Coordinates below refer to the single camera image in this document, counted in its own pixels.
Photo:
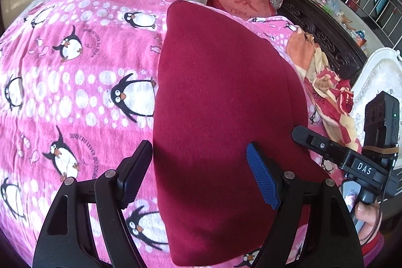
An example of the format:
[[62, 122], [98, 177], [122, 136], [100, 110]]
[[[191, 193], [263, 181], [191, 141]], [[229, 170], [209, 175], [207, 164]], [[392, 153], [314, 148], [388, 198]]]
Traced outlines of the person right hand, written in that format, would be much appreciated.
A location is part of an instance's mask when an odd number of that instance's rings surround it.
[[380, 204], [375, 201], [370, 205], [366, 205], [362, 202], [355, 202], [354, 213], [356, 219], [363, 223], [358, 237], [361, 246], [373, 241], [380, 230], [380, 224], [382, 222], [382, 212], [380, 211]]

